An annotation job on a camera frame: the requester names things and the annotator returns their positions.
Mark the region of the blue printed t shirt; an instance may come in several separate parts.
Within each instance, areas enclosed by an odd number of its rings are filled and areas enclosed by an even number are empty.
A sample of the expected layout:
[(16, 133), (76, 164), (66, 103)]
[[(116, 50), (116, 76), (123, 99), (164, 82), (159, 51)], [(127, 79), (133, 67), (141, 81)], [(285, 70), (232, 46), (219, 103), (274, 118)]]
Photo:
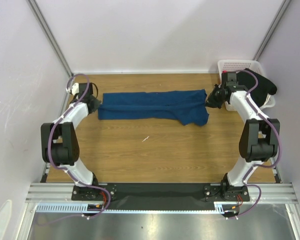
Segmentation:
[(204, 89), (166, 92), (105, 93), (98, 109), (99, 120), (169, 119), (182, 125), (204, 126), (209, 114)]

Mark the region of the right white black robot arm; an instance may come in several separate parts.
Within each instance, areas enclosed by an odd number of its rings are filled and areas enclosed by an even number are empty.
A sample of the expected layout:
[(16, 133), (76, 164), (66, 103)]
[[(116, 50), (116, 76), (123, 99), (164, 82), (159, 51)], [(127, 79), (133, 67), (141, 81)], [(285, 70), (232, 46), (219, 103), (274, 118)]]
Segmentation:
[(239, 158), (234, 167), (224, 175), (218, 190), (206, 190), (209, 199), (216, 195), (221, 201), (247, 201), (248, 179), (259, 167), (265, 167), (270, 158), (280, 156), (280, 122), (271, 119), (254, 102), (251, 90), (240, 85), (236, 71), (224, 71), (221, 83), (215, 85), (205, 105), (221, 108), (224, 103), (231, 105), (244, 122), (239, 140)]

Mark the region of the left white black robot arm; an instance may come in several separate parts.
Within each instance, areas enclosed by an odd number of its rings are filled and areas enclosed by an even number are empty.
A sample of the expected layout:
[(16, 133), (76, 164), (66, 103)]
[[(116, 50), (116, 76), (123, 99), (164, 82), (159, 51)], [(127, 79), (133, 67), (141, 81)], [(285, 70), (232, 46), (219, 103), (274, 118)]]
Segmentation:
[(73, 99), (65, 112), (40, 127), (42, 159), (53, 168), (65, 172), (76, 187), (83, 188), (82, 194), (87, 199), (95, 200), (100, 195), (99, 183), (96, 175), (80, 158), (76, 128), (100, 106), (98, 96), (94, 95), (94, 90), (96, 93), (99, 90), (94, 83), (75, 83), (68, 90)]

